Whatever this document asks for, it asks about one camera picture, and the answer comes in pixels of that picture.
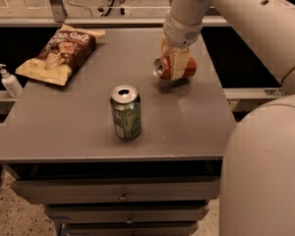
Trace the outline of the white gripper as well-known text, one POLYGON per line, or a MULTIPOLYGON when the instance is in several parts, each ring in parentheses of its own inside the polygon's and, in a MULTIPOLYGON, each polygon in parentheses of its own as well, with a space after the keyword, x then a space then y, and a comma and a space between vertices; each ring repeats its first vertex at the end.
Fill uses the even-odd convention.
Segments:
POLYGON ((203 27, 204 13, 187 10, 182 13, 169 10, 164 19, 160 55, 172 57, 172 80, 183 77, 191 54, 188 47, 195 43, 203 27))

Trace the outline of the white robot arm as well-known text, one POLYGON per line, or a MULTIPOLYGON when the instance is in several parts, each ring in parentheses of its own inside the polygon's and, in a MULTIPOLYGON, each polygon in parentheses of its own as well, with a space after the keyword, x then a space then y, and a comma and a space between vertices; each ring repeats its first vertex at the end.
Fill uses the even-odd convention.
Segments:
POLYGON ((163 53, 193 44, 209 7, 226 20, 260 63, 215 67, 227 88, 282 88, 286 94, 246 115, 222 162, 220 236, 295 236, 295 2, 170 0, 163 53))

